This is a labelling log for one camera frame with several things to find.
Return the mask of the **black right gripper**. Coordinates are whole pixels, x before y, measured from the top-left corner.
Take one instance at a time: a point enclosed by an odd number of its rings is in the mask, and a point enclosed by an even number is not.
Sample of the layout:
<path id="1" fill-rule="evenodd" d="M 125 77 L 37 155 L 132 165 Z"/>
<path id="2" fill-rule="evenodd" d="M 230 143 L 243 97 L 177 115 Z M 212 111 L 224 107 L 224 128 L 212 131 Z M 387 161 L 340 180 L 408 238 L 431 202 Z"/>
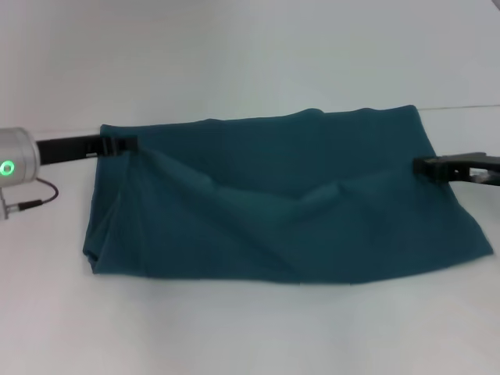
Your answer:
<path id="1" fill-rule="evenodd" d="M 485 152 L 472 152 L 449 157 L 415 158 L 412 171 L 433 182 L 498 184 L 499 157 Z"/>

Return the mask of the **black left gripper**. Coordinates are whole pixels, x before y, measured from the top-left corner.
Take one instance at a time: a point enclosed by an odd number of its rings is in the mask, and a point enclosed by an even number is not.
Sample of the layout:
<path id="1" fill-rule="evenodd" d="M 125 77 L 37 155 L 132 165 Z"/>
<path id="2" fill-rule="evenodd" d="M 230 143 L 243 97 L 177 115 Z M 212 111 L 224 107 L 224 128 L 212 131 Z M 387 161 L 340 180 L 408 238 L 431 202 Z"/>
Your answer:
<path id="1" fill-rule="evenodd" d="M 92 157 L 113 157 L 138 149 L 136 137 L 101 137 L 98 135 L 64 137 L 36 141 L 40 164 L 67 163 Z"/>

